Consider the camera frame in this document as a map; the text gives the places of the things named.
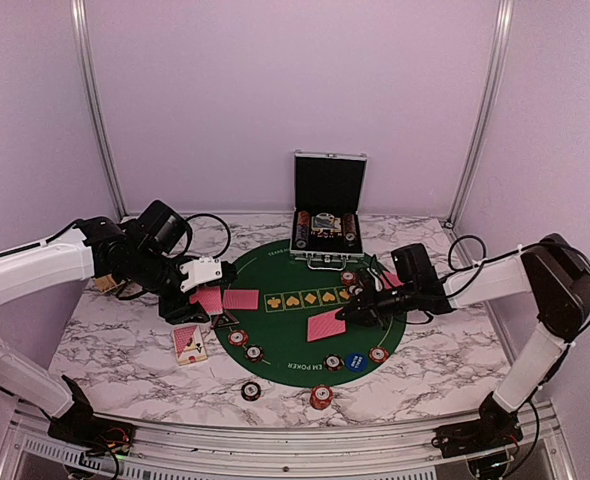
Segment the black 100 chips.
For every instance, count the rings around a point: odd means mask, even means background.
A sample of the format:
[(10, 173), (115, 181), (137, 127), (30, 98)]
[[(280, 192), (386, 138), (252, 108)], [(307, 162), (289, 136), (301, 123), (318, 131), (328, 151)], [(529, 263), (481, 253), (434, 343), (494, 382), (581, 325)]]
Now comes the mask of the black 100 chips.
[(352, 297), (356, 297), (357, 295), (359, 295), (363, 291), (363, 288), (358, 285), (351, 285), (348, 288), (348, 291)]
[(344, 362), (340, 356), (335, 354), (329, 354), (324, 358), (323, 366), (326, 370), (330, 372), (337, 372), (343, 368)]
[(261, 346), (250, 345), (245, 350), (245, 358), (252, 362), (261, 362), (264, 359), (264, 350)]

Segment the triangular black red dealer button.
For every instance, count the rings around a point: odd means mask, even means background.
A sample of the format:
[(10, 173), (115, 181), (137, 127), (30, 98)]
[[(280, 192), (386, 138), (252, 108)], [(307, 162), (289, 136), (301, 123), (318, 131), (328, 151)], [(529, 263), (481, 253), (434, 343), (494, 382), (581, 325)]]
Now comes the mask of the triangular black red dealer button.
[(239, 321), (229, 312), (224, 311), (221, 314), (214, 315), (211, 320), (211, 329), (217, 330), (220, 328), (234, 327), (239, 324)]

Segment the blue small blind button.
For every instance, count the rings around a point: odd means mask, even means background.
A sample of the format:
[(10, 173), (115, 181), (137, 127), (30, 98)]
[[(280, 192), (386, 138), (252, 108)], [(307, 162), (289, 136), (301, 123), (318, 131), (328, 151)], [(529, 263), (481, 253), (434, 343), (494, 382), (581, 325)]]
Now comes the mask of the blue small blind button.
[(344, 358), (344, 364), (350, 372), (361, 373), (368, 366), (368, 357), (361, 353), (350, 353)]

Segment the red yellow 5 chip stack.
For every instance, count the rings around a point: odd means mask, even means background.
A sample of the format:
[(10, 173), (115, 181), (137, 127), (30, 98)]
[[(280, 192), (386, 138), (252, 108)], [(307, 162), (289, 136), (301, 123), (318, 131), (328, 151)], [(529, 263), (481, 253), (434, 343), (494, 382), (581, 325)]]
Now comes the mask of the red yellow 5 chip stack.
[(311, 390), (310, 405), (316, 410), (324, 410), (331, 405), (333, 397), (333, 391), (329, 386), (315, 386)]

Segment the black red 100 chip stack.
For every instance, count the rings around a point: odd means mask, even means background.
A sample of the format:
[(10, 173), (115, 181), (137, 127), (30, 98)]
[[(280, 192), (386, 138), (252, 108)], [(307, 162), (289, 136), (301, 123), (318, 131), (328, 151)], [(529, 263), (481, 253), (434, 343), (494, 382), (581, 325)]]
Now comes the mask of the black red 100 chip stack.
[(262, 393), (261, 386), (254, 381), (248, 381), (241, 387), (241, 396), (246, 401), (256, 401)]

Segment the red playing card deck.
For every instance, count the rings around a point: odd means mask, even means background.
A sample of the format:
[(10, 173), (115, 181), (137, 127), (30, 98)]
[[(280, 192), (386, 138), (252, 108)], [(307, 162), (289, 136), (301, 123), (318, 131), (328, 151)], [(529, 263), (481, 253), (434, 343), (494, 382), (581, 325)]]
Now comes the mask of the red playing card deck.
[(222, 295), (219, 286), (199, 286), (189, 297), (191, 304), (199, 304), (208, 315), (223, 313)]

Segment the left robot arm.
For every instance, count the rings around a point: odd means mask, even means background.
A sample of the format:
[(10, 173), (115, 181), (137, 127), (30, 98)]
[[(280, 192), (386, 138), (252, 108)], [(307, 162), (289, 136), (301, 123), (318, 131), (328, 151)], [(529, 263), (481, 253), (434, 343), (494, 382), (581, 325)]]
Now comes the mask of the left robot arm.
[[(188, 219), (160, 200), (122, 222), (75, 219), (51, 236), (0, 252), (0, 308), (61, 285), (112, 279), (155, 295), (159, 316), (171, 325), (205, 323), (210, 316), (192, 295), (201, 287), (231, 283), (237, 272), (221, 254), (174, 251), (192, 238)], [(95, 455), (131, 445), (132, 424), (98, 416), (76, 381), (50, 373), (1, 338), (0, 390), (37, 407), (54, 439)]]

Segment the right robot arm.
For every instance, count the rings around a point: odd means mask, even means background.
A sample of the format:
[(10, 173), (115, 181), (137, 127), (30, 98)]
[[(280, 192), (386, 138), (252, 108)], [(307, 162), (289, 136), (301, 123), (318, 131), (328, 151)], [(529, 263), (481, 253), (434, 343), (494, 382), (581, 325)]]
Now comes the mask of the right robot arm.
[(520, 409), (555, 375), (590, 326), (590, 260), (557, 233), (444, 276), (421, 243), (400, 247), (391, 257), (400, 286), (378, 288), (372, 273), (359, 270), (357, 291), (337, 319), (374, 326), (412, 311), (435, 317), (481, 303), (530, 302), (531, 335), (482, 401), (477, 418), (437, 428), (432, 444), (449, 458), (521, 439)]

